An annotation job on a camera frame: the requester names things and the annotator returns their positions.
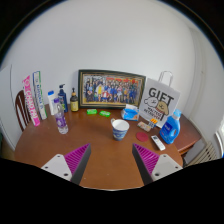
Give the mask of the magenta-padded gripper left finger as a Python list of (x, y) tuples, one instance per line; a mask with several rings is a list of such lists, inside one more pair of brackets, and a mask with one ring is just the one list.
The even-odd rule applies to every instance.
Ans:
[(86, 144), (66, 155), (56, 154), (42, 166), (42, 169), (79, 185), (90, 154), (91, 145)]

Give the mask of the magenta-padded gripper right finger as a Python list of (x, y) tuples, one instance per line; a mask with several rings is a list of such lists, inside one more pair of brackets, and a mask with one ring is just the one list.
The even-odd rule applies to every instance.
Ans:
[(132, 146), (132, 154), (145, 185), (182, 169), (168, 154), (158, 155), (136, 143)]

